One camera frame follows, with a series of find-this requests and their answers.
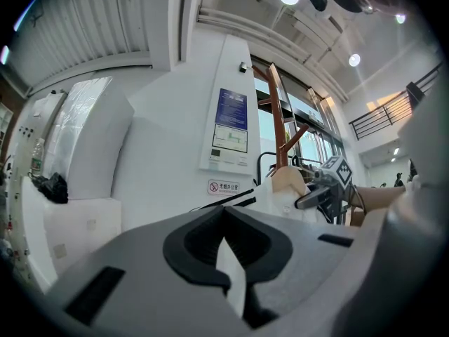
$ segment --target black slot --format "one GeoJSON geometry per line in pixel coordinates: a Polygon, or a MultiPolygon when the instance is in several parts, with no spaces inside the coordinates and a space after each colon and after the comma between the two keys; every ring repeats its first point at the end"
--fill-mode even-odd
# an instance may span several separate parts
{"type": "Polygon", "coordinates": [[[89,326],[124,274],[125,271],[118,268],[104,268],[69,304],[65,312],[89,326]]]}
{"type": "Polygon", "coordinates": [[[319,241],[328,242],[330,244],[336,244],[343,247],[351,247],[354,239],[348,237],[335,236],[333,234],[322,234],[318,237],[319,241]]]}

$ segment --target person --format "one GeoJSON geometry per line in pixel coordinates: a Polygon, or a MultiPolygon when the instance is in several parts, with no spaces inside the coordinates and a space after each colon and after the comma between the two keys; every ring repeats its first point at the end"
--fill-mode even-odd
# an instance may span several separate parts
{"type": "Polygon", "coordinates": [[[401,175],[402,175],[401,172],[398,172],[396,174],[396,181],[394,183],[394,187],[403,187],[404,186],[404,183],[401,180],[401,175]]]}

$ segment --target white pipe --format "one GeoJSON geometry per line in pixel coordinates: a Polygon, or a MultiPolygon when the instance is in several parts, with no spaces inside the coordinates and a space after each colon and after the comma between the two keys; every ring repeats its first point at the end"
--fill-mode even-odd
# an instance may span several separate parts
{"type": "MultiPolygon", "coordinates": [[[[242,22],[246,25],[249,25],[249,27],[253,27],[256,31],[260,30],[267,35],[267,37],[262,38],[260,34],[257,34],[258,39],[262,39],[263,41],[268,42],[270,45],[272,45],[276,48],[280,48],[278,44],[274,44],[274,42],[273,42],[273,39],[277,39],[278,40],[277,42],[281,43],[281,44],[285,44],[286,47],[288,48],[288,50],[296,52],[295,55],[298,55],[296,60],[299,60],[299,61],[307,60],[305,63],[302,63],[302,64],[308,70],[310,70],[312,73],[314,73],[316,76],[318,76],[321,81],[325,82],[326,85],[328,85],[326,88],[328,90],[330,90],[333,93],[333,95],[336,95],[336,97],[338,97],[343,102],[346,102],[349,100],[347,94],[343,91],[341,86],[336,82],[336,80],[333,79],[333,77],[325,69],[322,68],[322,66],[317,61],[315,61],[315,59],[313,57],[311,57],[311,54],[304,51],[298,45],[296,45],[292,41],[288,40],[287,38],[283,37],[282,35],[278,34],[277,32],[274,32],[273,30],[270,30],[268,27],[265,27],[261,24],[258,24],[251,20],[242,18],[237,15],[233,15],[230,13],[225,13],[225,12],[213,10],[210,8],[201,8],[200,14],[201,13],[213,14],[213,15],[216,15],[219,17],[223,17],[224,19],[214,18],[212,16],[205,16],[205,15],[199,16],[199,20],[203,19],[204,21],[207,21],[207,22],[216,21],[216,22],[219,22],[222,27],[226,27],[226,24],[231,25],[229,20],[235,20],[237,22],[242,22]]],[[[250,33],[248,30],[243,29],[241,25],[232,24],[232,27],[234,29],[241,29],[242,31],[246,31],[246,33],[250,33]]]]}
{"type": "MultiPolygon", "coordinates": [[[[260,34],[260,33],[254,31],[254,30],[251,30],[251,29],[245,29],[240,24],[237,24],[237,23],[234,23],[234,22],[230,22],[228,20],[224,20],[224,19],[220,19],[220,18],[215,18],[213,16],[200,15],[199,16],[199,22],[206,23],[206,24],[209,24],[209,25],[218,26],[218,27],[223,27],[225,29],[229,29],[229,28],[235,29],[238,32],[242,32],[242,35],[244,35],[244,36],[254,37],[254,38],[256,38],[259,41],[263,41],[266,44],[269,44],[270,46],[273,46],[277,50],[283,51],[285,54],[287,54],[290,57],[293,57],[296,61],[298,61],[299,63],[302,64],[302,62],[301,62],[302,59],[301,59],[300,56],[298,56],[297,52],[295,52],[291,48],[288,48],[286,46],[283,46],[282,44],[279,44],[279,42],[274,41],[271,37],[268,37],[265,34],[260,34]]],[[[341,94],[338,93],[338,91],[336,91],[333,88],[332,84],[329,84],[328,82],[326,82],[326,80],[327,80],[326,77],[324,77],[320,71],[314,71],[313,67],[311,69],[311,67],[306,66],[304,64],[302,64],[302,66],[304,66],[304,68],[306,68],[312,74],[314,74],[317,77],[317,79],[321,82],[321,85],[324,87],[324,89],[326,89],[330,94],[332,94],[336,98],[339,98],[342,101],[345,101],[344,100],[344,96],[341,96],[341,94]]]]}

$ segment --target railing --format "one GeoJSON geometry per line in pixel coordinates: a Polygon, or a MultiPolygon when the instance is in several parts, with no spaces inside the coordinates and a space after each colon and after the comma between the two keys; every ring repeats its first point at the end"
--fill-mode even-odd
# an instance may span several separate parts
{"type": "MultiPolygon", "coordinates": [[[[430,72],[415,82],[415,85],[417,85],[424,94],[428,93],[434,85],[436,78],[439,75],[441,65],[442,63],[438,64],[430,72]]],[[[412,107],[410,105],[410,97],[408,96],[407,90],[404,90],[387,103],[376,107],[374,110],[360,116],[358,119],[349,122],[349,124],[352,125],[357,140],[360,140],[374,132],[395,124],[411,114],[412,107]]]]}

